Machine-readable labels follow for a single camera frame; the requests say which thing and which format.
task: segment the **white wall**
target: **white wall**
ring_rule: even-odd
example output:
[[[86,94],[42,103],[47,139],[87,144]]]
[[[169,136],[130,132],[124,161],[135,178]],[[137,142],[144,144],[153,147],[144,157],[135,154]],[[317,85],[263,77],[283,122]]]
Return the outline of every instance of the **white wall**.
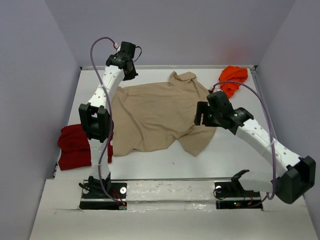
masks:
[[[0,7],[0,239],[29,239],[80,69],[43,0]]]
[[[102,36],[140,45],[139,65],[257,65],[294,0],[45,0],[80,66]],[[97,64],[113,51],[97,45]]]
[[[261,89],[281,142],[318,166],[306,194],[320,236],[320,1],[297,0],[258,67]]]

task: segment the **dark red garment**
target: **dark red garment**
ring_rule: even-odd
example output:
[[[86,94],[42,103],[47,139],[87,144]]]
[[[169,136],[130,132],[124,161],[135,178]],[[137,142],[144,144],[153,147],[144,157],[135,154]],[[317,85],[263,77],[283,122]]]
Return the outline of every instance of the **dark red garment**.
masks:
[[[81,124],[62,128],[58,146],[61,148],[58,164],[62,171],[91,166],[90,145]]]
[[[107,148],[108,164],[110,164],[112,162],[112,156],[114,155],[114,147],[111,145],[112,138],[113,138],[113,136],[111,137],[108,148]]]

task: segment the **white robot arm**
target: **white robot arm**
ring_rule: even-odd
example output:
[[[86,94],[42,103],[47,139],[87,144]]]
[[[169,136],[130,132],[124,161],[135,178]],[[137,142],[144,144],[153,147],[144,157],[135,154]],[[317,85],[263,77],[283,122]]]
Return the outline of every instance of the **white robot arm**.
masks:
[[[273,165],[270,135],[244,108],[233,109],[226,93],[212,92],[208,102],[198,102],[194,123],[207,127],[222,127],[247,142],[268,163]],[[285,203],[292,204],[315,184],[316,162],[310,157],[300,157],[284,147],[276,139],[272,140],[275,149],[275,194]],[[250,170],[235,174],[231,181],[234,188],[245,191],[273,191],[272,177]]]
[[[136,45],[130,42],[121,43],[117,53],[110,55],[106,61],[102,78],[103,85],[99,84],[87,104],[81,104],[79,107],[81,126],[89,139],[91,151],[91,173],[88,181],[96,188],[100,187],[99,160],[107,144],[108,135],[112,131],[109,129],[111,116],[103,88],[111,102],[119,84],[122,81],[132,80],[138,75],[133,63],[135,50]],[[111,173],[106,159],[100,163],[100,174],[106,191],[109,191]]]

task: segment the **orange cloth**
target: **orange cloth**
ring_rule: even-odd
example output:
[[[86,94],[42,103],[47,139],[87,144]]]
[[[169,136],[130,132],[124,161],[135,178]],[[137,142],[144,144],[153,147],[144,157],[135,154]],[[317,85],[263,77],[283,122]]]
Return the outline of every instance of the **orange cloth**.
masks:
[[[246,68],[238,67],[238,66],[227,66],[221,73],[219,77],[219,81],[237,81],[243,83],[248,78],[248,70]],[[222,83],[220,84],[220,89],[224,91],[229,98],[231,98],[235,91],[238,90],[240,84],[236,83]]]

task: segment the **cable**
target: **cable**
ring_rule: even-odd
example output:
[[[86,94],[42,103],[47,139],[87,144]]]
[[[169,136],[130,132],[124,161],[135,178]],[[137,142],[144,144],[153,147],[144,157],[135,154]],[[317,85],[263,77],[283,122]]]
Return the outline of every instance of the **cable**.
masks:
[[[219,198],[219,197],[217,197],[217,195],[215,194],[216,192],[217,192],[217,190],[214,189],[214,190],[213,190],[213,196],[214,196],[216,199],[218,199],[218,200],[223,200],[223,199],[225,199],[225,197],[224,197],[224,198]]]
[[[269,128],[269,135],[270,135],[270,145],[271,145],[271,152],[272,152],[272,193],[271,193],[271,196],[269,195],[269,193],[267,192],[266,193],[266,196],[263,200],[261,200],[260,203],[257,203],[255,204],[254,206],[250,206],[250,208],[252,207],[255,207],[255,206],[258,206],[260,204],[262,204],[267,198],[269,200],[272,200],[276,194],[276,180],[277,180],[277,173],[276,173],[276,166],[277,166],[277,159],[276,159],[276,150],[275,150],[275,145],[274,145],[274,134],[273,134],[273,131],[272,131],[272,125],[271,125],[271,117],[267,111],[267,107],[266,105],[264,104],[262,98],[258,95],[258,93],[253,90],[251,87],[249,87],[248,85],[242,83],[242,82],[238,82],[238,81],[232,81],[232,80],[229,80],[229,81],[220,81],[220,82],[217,82],[215,83],[212,88],[214,89],[217,85],[220,85],[220,84],[226,84],[226,83],[233,83],[233,84],[239,84],[239,85],[242,85],[244,86],[245,88],[249,89],[251,92],[253,92],[253,94],[259,99],[261,105],[262,105],[262,110],[266,116],[266,122],[267,122],[267,125],[268,125],[268,128]]]
[[[113,192],[116,194],[116,196],[118,197],[118,199],[120,199],[120,201],[122,202],[122,205],[123,205],[123,206],[126,206],[125,202],[121,199],[121,197],[119,196],[118,192],[117,192],[115,189],[113,189]]]
[[[140,46],[136,46],[135,48],[136,49],[140,49],[140,53],[139,53],[139,56],[136,58],[136,60],[134,60],[133,62],[137,61],[140,58],[141,54],[142,54],[142,48]]]
[[[106,102],[108,104],[108,108],[109,108],[109,114],[110,114],[110,118],[109,118],[109,135],[106,139],[106,144],[102,150],[102,153],[101,153],[101,156],[99,158],[99,162],[98,162],[98,174],[99,174],[99,181],[100,181],[100,185],[101,185],[101,188],[102,188],[102,191],[104,192],[104,194],[110,198],[111,200],[115,201],[116,203],[119,203],[118,200],[116,200],[115,198],[113,198],[108,192],[107,190],[105,189],[105,186],[104,186],[104,183],[103,183],[103,179],[102,179],[102,176],[101,176],[101,162],[102,162],[102,158],[106,152],[106,149],[107,149],[107,146],[109,145],[110,143],[110,139],[111,139],[111,136],[113,134],[113,131],[114,131],[114,126],[113,126],[113,122],[112,122],[112,111],[111,111],[111,103],[110,103],[110,99],[109,99],[109,95],[108,95],[108,92],[106,90],[106,88],[104,87],[104,83],[102,82],[102,79],[99,75],[99,72],[97,70],[97,67],[95,65],[95,62],[94,62],[94,57],[93,57],[93,51],[94,51],[94,46],[100,42],[101,40],[103,39],[108,39],[110,40],[112,43],[113,43],[113,47],[115,47],[116,43],[115,41],[113,41],[110,37],[107,37],[107,36],[104,36],[104,37],[100,37],[99,39],[95,40],[94,43],[92,44],[91,46],[91,49],[90,49],[90,60],[91,60],[91,64],[93,66],[93,69],[99,79],[99,82],[102,86],[102,89],[104,91],[104,94],[105,94],[105,98],[106,98]]]
[[[253,202],[253,200],[254,200],[254,195],[252,194],[251,191],[249,191],[249,194],[250,194],[251,200],[250,200],[250,202],[248,203],[248,206],[251,206],[251,204],[252,204],[252,202]]]

